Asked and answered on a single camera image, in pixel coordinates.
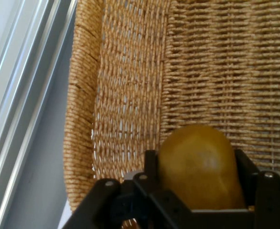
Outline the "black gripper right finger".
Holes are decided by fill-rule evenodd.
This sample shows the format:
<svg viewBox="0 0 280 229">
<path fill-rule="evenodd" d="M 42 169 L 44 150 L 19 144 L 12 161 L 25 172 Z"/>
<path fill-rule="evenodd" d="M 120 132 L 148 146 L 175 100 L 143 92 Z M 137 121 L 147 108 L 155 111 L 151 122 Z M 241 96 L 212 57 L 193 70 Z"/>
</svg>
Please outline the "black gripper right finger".
<svg viewBox="0 0 280 229">
<path fill-rule="evenodd" d="M 241 149 L 235 150 L 239 181 L 254 229 L 280 229 L 280 175 L 259 170 Z"/>
</svg>

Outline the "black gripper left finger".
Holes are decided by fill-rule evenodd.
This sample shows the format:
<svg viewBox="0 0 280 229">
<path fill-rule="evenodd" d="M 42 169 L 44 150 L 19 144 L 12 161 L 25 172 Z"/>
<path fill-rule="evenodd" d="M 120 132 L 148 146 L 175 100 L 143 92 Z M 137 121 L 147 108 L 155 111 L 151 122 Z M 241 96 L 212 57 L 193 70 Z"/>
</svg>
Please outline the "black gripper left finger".
<svg viewBox="0 0 280 229">
<path fill-rule="evenodd" d="M 147 150 L 144 171 L 120 183 L 98 180 L 63 226 L 65 229 L 120 229 L 135 219 L 142 229 L 191 229 L 191 211 L 157 180 L 157 152 Z"/>
</svg>

